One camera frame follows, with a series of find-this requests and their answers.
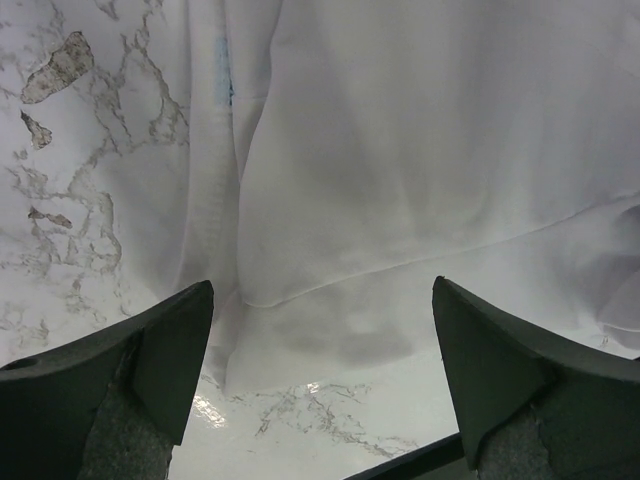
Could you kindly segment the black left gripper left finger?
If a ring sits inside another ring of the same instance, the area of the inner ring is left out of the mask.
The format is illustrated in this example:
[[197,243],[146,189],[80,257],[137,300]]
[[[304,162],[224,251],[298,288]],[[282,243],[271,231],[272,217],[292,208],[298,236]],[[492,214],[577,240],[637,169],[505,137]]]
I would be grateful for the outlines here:
[[165,479],[209,338],[198,282],[150,309],[1,369],[4,479]]

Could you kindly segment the white t shirt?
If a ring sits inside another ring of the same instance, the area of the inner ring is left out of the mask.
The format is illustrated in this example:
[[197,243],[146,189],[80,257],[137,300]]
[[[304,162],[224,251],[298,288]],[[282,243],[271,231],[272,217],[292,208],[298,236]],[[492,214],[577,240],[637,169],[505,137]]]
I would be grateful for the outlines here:
[[192,1],[180,279],[229,394],[426,351],[445,276],[639,346],[635,1]]

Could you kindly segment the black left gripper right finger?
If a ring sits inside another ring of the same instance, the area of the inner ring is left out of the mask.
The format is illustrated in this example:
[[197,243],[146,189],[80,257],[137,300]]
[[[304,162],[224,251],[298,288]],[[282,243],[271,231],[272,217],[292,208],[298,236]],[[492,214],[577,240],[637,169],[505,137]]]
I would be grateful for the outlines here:
[[531,324],[444,277],[432,308],[478,478],[638,478],[638,361]]

